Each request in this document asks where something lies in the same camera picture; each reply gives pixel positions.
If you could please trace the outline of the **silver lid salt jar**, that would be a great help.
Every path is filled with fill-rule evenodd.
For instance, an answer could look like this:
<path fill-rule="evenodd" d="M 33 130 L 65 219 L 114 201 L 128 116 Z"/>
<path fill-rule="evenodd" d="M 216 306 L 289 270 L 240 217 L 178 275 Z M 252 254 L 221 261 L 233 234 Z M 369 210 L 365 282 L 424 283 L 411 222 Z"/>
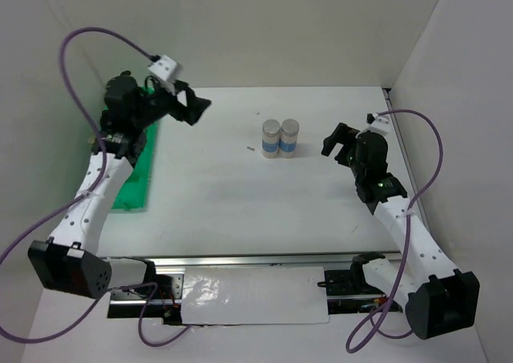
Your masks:
<path fill-rule="evenodd" d="M 261 147 L 265 158 L 274 158 L 278 153 L 281 138 L 281 124 L 275 119 L 267 119 L 262 124 Z"/>
<path fill-rule="evenodd" d="M 279 152 L 284 158 L 292 158 L 296 150 L 300 125 L 295 119 L 286 119 L 281 124 Z"/>

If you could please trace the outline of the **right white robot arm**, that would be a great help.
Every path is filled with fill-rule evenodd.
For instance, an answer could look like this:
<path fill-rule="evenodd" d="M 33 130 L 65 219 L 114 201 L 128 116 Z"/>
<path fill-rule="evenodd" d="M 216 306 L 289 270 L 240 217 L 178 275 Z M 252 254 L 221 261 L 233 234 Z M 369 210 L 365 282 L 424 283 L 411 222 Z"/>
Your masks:
<path fill-rule="evenodd" d="M 350 168 L 358 198 L 407 256 L 410 271 L 402 277 L 394 301 L 405 311 L 415 336 L 425 340 L 471 327 L 479 281 L 473 272 L 460 272 L 444 254 L 410 208 L 406 189 L 388 172 L 389 130 L 383 119 L 364 131 L 339 123 L 324 139 L 321 153 L 328 156 L 341 145 L 335 160 Z"/>

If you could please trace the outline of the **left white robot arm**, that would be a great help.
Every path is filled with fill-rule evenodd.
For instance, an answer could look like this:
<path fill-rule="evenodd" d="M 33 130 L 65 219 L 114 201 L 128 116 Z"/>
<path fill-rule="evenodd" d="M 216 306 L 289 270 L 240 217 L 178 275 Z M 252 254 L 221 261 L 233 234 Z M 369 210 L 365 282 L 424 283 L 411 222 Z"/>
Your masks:
<path fill-rule="evenodd" d="M 185 82 L 175 81 L 178 100 L 154 75 L 141 87 L 124 71 L 111 79 L 104 94 L 100 138 L 91 148 L 86 175 L 76 201 L 46 241 L 35 240 L 30 262 L 46 289 L 92 299 L 113 288 L 130 287 L 141 298 L 155 294 L 159 277 L 154 263 L 138 257 L 101 258 L 99 238 L 121 187 L 131 176 L 147 144 L 147 129 L 166 115 L 192 126 L 211 105 Z"/>

